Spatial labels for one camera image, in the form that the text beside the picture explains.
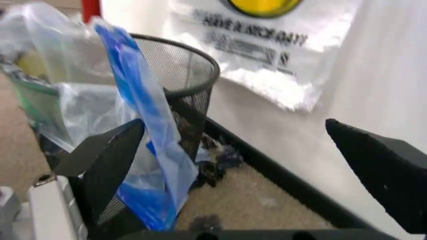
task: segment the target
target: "yellow object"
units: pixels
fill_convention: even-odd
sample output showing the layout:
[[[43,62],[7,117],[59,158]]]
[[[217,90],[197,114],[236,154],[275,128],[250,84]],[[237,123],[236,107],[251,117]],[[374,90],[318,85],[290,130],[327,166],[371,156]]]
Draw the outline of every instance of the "yellow object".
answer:
[[[256,17],[276,17],[294,9],[302,0],[229,0],[237,9]]]
[[[16,63],[21,70],[33,77],[45,79],[46,68],[43,60],[35,50],[28,50]]]

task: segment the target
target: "mesh trash can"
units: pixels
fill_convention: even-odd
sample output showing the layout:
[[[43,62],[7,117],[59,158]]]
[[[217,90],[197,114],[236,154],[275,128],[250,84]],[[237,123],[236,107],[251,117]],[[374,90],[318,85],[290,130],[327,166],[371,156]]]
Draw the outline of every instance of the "mesh trash can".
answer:
[[[181,135],[179,144],[194,161],[205,127],[212,86],[220,76],[220,68],[209,55],[190,46],[157,37],[136,34],[132,34],[132,37],[163,86]],[[4,61],[0,61],[0,64],[3,70],[10,65]],[[5,70],[5,73],[29,121],[42,122],[54,126],[58,132],[64,132],[58,89],[33,76],[22,77],[25,73],[17,66],[12,67],[12,71]],[[38,143],[50,168],[54,169],[68,153],[39,135],[37,125],[32,124]],[[109,202],[99,222],[92,225],[97,225],[100,232],[111,238],[144,228],[140,219],[117,197]]]
[[[212,86],[220,76],[217,62],[184,44],[131,35],[164,88],[181,134],[180,145],[194,160],[205,127]]]

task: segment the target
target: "plastic bag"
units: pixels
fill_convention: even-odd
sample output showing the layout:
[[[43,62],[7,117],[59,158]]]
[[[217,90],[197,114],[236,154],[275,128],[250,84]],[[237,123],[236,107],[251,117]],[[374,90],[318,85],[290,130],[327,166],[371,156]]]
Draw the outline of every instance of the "plastic bag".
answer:
[[[124,30],[102,21],[98,23],[95,29],[107,49],[120,95],[142,117],[165,181],[164,188],[135,184],[127,178],[117,195],[149,229],[169,230],[187,199],[198,170],[178,144],[181,136],[164,91],[137,44]],[[156,178],[158,174],[153,172],[143,177]]]
[[[105,48],[93,28],[44,2],[9,8],[0,20],[0,33],[0,53],[10,61],[33,55],[31,63],[19,65],[39,73],[35,77],[45,75],[51,83],[115,84]],[[34,63],[34,55],[42,66]]]
[[[213,56],[221,76],[311,111],[361,0],[169,0],[163,36]]]
[[[60,83],[59,104],[73,146],[138,118],[115,86]]]

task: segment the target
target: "blue plastic bag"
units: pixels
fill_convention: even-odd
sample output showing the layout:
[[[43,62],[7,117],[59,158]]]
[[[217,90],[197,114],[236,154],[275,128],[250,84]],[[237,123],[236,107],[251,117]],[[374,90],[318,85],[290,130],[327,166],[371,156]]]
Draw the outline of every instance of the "blue plastic bag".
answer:
[[[178,145],[181,136],[164,91],[138,45],[121,28],[100,22],[95,23],[95,30],[107,50],[120,95],[144,121],[151,140],[149,146],[161,169],[161,172],[126,177],[117,195],[150,230],[169,230],[198,170]],[[165,187],[147,184],[159,174]]]

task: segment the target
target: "beige carpet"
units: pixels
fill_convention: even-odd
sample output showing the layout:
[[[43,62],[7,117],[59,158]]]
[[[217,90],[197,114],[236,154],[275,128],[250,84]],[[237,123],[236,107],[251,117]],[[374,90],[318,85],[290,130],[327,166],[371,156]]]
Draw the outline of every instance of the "beige carpet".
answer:
[[[27,189],[49,167],[7,78],[0,74],[0,186],[26,200]]]
[[[0,75],[0,186],[10,186],[23,201],[33,179],[49,170],[18,107],[8,80]],[[330,229],[333,226],[248,165],[230,169],[212,188],[188,197],[177,229],[197,216],[216,214],[224,229]]]

